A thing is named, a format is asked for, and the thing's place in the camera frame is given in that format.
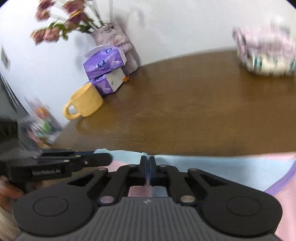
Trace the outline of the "person's left hand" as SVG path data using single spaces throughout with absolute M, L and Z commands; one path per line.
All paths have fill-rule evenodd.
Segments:
M 59 180 L 47 180 L 37 183 L 32 183 L 32 190 L 38 190 L 51 185 L 59 183 Z M 8 182 L 8 179 L 4 176 L 1 176 L 1 212 L 11 213 L 13 203 L 21 198 L 24 194 L 22 190 L 18 187 L 11 185 Z

